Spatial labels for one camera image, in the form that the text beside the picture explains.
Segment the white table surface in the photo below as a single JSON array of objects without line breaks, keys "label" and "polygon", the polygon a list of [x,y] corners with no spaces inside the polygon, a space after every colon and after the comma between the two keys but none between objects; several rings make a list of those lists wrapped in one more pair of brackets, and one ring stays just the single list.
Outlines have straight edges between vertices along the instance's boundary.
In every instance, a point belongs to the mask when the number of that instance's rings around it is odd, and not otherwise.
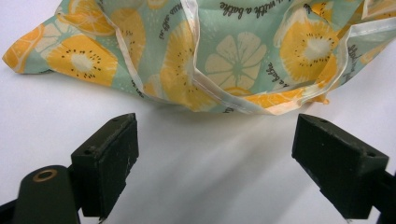
[{"label": "white table surface", "polygon": [[[0,2],[0,54],[49,18],[53,0]],[[329,105],[279,117],[192,113],[60,74],[18,75],[0,62],[0,204],[106,121],[135,112],[140,157],[106,223],[347,223],[291,157],[299,113],[327,119],[388,154],[396,170],[396,42]],[[375,223],[374,209],[369,220]],[[97,223],[81,218],[82,223]]]}]

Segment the white background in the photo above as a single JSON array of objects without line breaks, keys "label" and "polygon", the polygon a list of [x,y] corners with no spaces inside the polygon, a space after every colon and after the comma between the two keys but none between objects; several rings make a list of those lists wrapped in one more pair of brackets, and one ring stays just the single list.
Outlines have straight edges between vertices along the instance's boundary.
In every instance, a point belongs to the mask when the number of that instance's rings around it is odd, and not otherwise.
[{"label": "white background", "polygon": [[[2,0],[0,54],[59,3]],[[297,117],[322,117],[383,151],[394,174],[395,53],[393,42],[329,105],[279,117],[192,113],[59,74],[18,75],[0,62],[0,204],[17,197],[27,174],[68,166],[104,123],[135,112],[140,157],[107,223],[347,223],[291,157]]]}]

